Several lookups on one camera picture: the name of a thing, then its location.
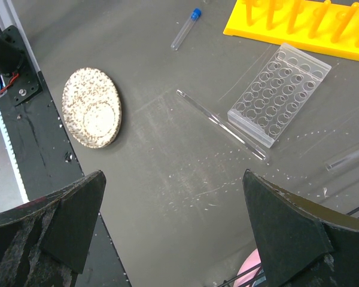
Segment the long glass tube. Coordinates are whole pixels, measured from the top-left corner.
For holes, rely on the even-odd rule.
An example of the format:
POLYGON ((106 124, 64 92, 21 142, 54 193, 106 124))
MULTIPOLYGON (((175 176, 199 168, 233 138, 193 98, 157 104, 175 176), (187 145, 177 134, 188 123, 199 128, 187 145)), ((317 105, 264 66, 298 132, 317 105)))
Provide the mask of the long glass tube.
POLYGON ((359 147, 351 148, 348 151, 333 156, 325 161, 324 165, 328 172, 336 172, 357 162, 359 162, 359 147))
POLYGON ((223 130, 227 135, 229 135, 231 138, 234 138, 235 140, 237 140, 259 162, 264 163, 264 164, 270 163, 270 157, 267 154, 267 152, 263 148, 261 148, 258 144, 253 142, 247 136, 245 136, 243 133, 241 133, 238 129, 234 128, 231 124, 224 121, 217 114, 206 109, 203 105, 201 105, 199 102, 194 100, 192 97, 190 97, 184 91, 177 89, 176 94, 180 98, 185 100, 193 108, 195 108, 200 113, 202 113, 210 122, 212 122, 217 127, 219 127, 221 130, 223 130))

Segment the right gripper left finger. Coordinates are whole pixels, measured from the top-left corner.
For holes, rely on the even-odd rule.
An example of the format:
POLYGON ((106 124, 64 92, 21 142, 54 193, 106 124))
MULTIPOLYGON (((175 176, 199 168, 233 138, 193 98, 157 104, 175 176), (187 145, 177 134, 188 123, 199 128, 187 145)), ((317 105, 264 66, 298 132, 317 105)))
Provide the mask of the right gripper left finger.
POLYGON ((95 171, 0 213, 0 286, 75 286, 84 270, 106 177, 95 171))

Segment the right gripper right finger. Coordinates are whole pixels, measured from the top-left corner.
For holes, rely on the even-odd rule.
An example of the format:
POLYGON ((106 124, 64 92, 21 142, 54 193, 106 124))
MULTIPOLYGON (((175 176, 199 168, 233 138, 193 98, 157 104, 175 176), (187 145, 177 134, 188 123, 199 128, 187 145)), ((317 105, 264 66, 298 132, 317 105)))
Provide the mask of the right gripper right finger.
POLYGON ((359 286, 359 219, 247 169, 245 202, 268 286, 359 286))

